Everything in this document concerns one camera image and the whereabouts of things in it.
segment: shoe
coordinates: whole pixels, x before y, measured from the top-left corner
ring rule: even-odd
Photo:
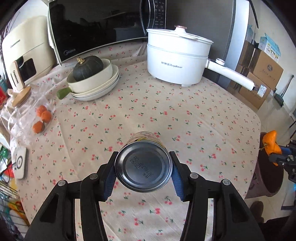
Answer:
[[[253,214],[257,223],[264,223],[264,218],[262,217],[263,213],[263,202],[255,201],[250,207],[250,211]]]

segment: microwave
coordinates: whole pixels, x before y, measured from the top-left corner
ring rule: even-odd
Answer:
[[[48,32],[58,63],[92,49],[147,38],[165,29],[166,0],[55,0],[49,2]]]

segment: wooden lid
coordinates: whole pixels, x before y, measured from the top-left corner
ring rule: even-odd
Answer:
[[[27,86],[26,88],[22,89],[21,92],[13,100],[12,107],[17,107],[21,105],[30,96],[31,89],[31,86]]]

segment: table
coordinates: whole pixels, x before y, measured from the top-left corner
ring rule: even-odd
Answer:
[[[29,221],[58,180],[74,182],[96,172],[138,131],[155,133],[192,172],[213,181],[228,178],[245,197],[258,155],[258,116],[206,78],[188,88],[152,78],[145,49],[145,43],[135,42],[87,54],[113,59],[120,70],[117,86],[95,101],[80,102],[71,95],[56,98],[75,60],[34,82],[50,86],[46,96],[56,111],[46,132],[30,147],[27,179],[17,182]],[[16,145],[12,140],[12,149]],[[77,239],[83,240],[78,204]],[[209,217],[212,205],[209,201]],[[188,203],[176,196],[171,180],[148,194],[128,190],[117,180],[100,206],[111,241],[179,240]]]

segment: silver screw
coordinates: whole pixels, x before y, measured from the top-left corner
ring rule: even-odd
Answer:
[[[97,179],[98,178],[98,174],[92,173],[92,174],[89,175],[89,178],[90,179]]]
[[[65,180],[60,180],[57,184],[61,187],[61,186],[66,184],[66,181]]]
[[[193,179],[196,179],[196,178],[198,178],[198,174],[195,172],[192,172],[192,173],[190,173],[190,177]]]
[[[224,179],[222,183],[226,186],[230,185],[230,181],[228,179]]]

